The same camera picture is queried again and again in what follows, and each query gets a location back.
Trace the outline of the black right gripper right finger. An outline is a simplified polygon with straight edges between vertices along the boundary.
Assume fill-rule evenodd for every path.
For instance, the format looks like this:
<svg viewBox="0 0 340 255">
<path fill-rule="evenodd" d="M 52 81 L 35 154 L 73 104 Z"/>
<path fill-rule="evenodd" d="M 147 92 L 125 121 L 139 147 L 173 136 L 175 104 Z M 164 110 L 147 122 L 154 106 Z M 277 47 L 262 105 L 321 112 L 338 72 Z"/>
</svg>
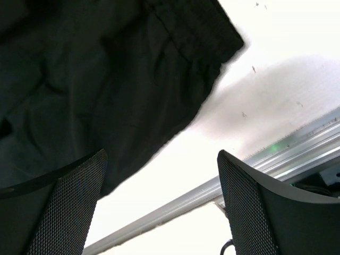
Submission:
<svg viewBox="0 0 340 255">
<path fill-rule="evenodd" d="M 339 199 L 299 189 L 221 150 L 219 179 L 237 254 L 339 254 Z"/>
</svg>

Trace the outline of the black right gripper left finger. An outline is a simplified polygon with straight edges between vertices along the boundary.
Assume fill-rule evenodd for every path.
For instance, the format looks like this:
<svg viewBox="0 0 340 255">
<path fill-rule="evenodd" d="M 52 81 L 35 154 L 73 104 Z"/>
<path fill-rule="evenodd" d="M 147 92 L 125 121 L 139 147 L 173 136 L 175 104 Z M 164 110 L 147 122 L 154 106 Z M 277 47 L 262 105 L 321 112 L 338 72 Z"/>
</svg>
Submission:
<svg viewBox="0 0 340 255">
<path fill-rule="evenodd" d="M 1 189 L 1 254 L 82 254 L 106 167 L 102 149 Z"/>
</svg>

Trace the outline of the black trousers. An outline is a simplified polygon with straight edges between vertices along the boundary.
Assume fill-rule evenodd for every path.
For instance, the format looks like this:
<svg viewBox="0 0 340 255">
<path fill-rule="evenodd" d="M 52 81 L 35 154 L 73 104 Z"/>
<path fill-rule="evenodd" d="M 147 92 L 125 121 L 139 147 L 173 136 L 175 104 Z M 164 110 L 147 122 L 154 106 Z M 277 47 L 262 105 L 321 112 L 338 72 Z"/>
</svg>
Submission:
<svg viewBox="0 0 340 255">
<path fill-rule="evenodd" d="M 218 1 L 1 1 L 1 187 L 104 149 L 110 194 L 243 46 Z"/>
</svg>

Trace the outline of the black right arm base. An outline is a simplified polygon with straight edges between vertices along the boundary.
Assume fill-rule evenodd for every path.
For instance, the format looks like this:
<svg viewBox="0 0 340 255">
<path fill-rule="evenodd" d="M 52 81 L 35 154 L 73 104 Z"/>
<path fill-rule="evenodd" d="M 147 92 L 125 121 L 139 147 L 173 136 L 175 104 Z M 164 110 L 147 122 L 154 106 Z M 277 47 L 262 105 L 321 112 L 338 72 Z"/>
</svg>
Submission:
<svg viewBox="0 0 340 255">
<path fill-rule="evenodd" d="M 290 179 L 290 185 L 309 192 L 339 198 L 339 157 Z"/>
</svg>

